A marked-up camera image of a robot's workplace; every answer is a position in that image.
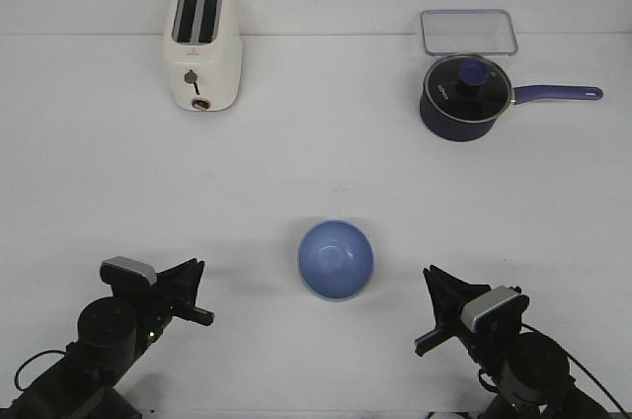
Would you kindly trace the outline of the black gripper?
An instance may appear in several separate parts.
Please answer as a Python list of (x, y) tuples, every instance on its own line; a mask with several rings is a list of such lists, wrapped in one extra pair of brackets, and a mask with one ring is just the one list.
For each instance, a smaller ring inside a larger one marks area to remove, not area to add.
[(468, 350), (477, 342), (499, 343), (512, 338), (519, 331), (520, 320), (507, 324), (494, 321), (480, 333), (471, 333), (460, 321), (463, 307), (471, 300), (487, 293), (489, 285), (469, 284), (455, 278), (435, 265), (423, 269), (431, 297), (435, 327), (415, 340), (415, 353), (422, 357), (452, 337), (457, 337)]
[(204, 268), (204, 261), (193, 258), (157, 274), (158, 289), (150, 291), (142, 313), (148, 340), (158, 340), (174, 317), (202, 326), (213, 323), (214, 313), (197, 306)]

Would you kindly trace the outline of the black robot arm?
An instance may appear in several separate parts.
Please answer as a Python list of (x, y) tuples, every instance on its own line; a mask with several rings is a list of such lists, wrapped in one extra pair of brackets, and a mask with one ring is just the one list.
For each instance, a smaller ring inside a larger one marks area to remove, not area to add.
[(22, 388), (4, 418), (138, 418), (116, 385), (162, 336), (175, 317), (209, 326), (212, 312), (196, 305), (205, 264), (185, 261), (162, 272), (114, 257), (100, 267), (112, 293), (89, 303), (77, 320), (76, 341)]
[(581, 391), (572, 356), (549, 336), (522, 323), (530, 299), (519, 287), (469, 284), (437, 266), (423, 269), (434, 329), (415, 340), (422, 357), (456, 338), (478, 365), (479, 383), (494, 398), (482, 418), (607, 418)]

